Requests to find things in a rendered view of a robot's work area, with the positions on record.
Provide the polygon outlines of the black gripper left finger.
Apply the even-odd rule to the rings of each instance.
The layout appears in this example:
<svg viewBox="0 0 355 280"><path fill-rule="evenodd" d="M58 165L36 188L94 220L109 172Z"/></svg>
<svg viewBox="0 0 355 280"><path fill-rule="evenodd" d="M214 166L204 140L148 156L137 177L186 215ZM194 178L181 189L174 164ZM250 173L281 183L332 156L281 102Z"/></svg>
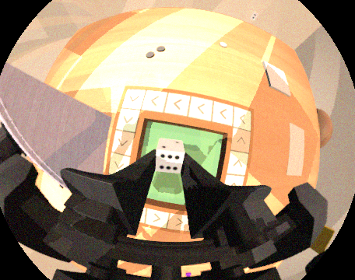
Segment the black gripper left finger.
<svg viewBox="0 0 355 280"><path fill-rule="evenodd" d="M128 235L136 236L155 171L156 150L153 149L113 174L95 174L66 167L60 170L60 175L71 193L112 205L128 228Z"/></svg>

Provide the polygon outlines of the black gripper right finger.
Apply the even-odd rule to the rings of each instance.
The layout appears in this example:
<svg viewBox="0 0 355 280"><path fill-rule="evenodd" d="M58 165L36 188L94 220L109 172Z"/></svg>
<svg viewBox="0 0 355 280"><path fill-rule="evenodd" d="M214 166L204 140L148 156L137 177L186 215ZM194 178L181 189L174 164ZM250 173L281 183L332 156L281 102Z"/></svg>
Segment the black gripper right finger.
<svg viewBox="0 0 355 280"><path fill-rule="evenodd" d="M191 239L202 239L205 231L227 206L266 199L271 187L227 186L209 174L208 170L190 158L185 152L181 166L181 184L186 201L187 219Z"/></svg>

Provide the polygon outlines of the white die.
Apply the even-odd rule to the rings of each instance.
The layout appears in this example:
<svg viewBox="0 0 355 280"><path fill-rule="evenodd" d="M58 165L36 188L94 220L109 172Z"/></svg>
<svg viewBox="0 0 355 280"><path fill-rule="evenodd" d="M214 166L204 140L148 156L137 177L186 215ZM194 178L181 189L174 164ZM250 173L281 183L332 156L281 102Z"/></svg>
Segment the white die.
<svg viewBox="0 0 355 280"><path fill-rule="evenodd" d="M156 147L156 171L181 173L185 157L182 140L160 138Z"/></svg>

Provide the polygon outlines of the white flat square tile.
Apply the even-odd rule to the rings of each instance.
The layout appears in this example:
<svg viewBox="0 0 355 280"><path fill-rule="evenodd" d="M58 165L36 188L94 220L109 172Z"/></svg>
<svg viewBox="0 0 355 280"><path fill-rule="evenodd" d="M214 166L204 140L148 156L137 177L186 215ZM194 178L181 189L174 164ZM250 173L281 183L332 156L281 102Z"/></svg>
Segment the white flat square tile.
<svg viewBox="0 0 355 280"><path fill-rule="evenodd" d="M265 61L262 62L265 68L265 74L267 75L269 86L278 93L286 94L290 96L289 86L287 86L286 76L281 69L275 68L275 65L271 65Z"/></svg>

